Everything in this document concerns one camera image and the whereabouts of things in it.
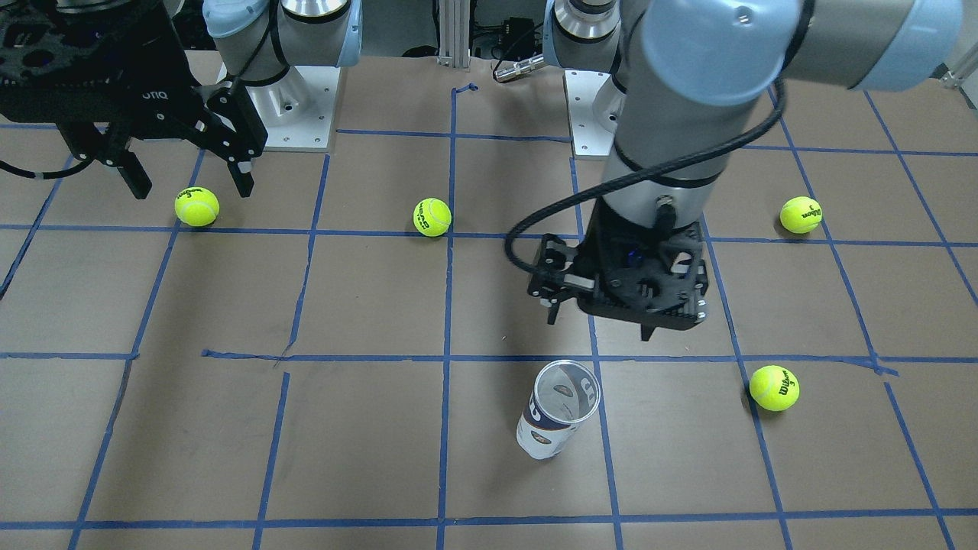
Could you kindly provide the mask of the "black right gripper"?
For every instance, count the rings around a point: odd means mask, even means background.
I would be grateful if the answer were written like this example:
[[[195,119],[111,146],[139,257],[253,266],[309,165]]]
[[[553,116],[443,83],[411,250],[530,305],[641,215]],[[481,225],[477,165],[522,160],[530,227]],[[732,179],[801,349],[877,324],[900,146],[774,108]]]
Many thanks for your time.
[[[241,198],[254,191],[268,137],[244,84],[200,89],[167,1],[4,1],[2,115],[60,123],[74,159],[118,171],[136,199],[147,198],[151,179],[128,149],[132,137],[205,136]]]

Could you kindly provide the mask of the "tennis ball near left arm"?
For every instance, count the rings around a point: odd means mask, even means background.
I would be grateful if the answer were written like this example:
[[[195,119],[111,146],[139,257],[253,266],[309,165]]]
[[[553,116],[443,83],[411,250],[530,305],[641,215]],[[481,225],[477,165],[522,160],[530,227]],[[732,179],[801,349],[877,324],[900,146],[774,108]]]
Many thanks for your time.
[[[821,205],[811,197],[792,198],[780,209],[779,222],[794,235],[810,233],[822,222]]]

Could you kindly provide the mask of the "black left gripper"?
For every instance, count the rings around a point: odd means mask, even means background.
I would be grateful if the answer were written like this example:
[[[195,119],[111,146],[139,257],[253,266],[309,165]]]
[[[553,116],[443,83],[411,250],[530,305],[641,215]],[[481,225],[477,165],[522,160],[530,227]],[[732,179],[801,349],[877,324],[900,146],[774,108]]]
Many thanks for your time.
[[[590,316],[639,325],[643,342],[657,328],[685,331],[706,320],[709,278],[699,224],[675,229],[677,209],[667,202],[653,218],[646,228],[597,201],[580,246],[542,237],[527,293],[547,309],[549,326],[570,299]]]

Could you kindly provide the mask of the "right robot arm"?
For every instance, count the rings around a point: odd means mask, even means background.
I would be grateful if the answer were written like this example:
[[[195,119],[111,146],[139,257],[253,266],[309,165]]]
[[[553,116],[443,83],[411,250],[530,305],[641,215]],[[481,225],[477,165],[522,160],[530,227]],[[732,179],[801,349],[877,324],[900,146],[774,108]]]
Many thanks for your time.
[[[2,115],[52,123],[77,165],[2,169],[59,179],[98,161],[144,199],[151,179],[130,142],[177,139],[223,159],[248,197],[268,126],[300,111],[286,104],[298,67],[358,62],[361,4],[205,1],[200,11],[226,70],[211,85],[193,76],[164,1],[4,1]]]

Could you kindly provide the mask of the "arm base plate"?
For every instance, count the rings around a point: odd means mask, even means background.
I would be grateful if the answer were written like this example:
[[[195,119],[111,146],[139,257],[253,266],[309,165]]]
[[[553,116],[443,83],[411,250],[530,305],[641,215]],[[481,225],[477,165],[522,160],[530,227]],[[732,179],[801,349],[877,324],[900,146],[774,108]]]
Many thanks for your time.
[[[261,62],[245,74],[269,152],[328,152],[342,68]]]
[[[624,94],[610,74],[584,70],[565,71],[565,94],[574,156],[605,159],[614,142]]]

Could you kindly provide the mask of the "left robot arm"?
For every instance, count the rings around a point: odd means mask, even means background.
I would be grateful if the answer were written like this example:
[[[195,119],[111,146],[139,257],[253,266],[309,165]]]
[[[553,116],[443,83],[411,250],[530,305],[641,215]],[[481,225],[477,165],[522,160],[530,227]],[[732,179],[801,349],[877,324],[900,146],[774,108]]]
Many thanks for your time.
[[[729,156],[785,112],[785,80],[902,91],[956,44],[960,1],[551,1],[547,63],[609,76],[597,186],[529,215],[504,251],[558,320],[688,330],[705,320],[700,218]]]

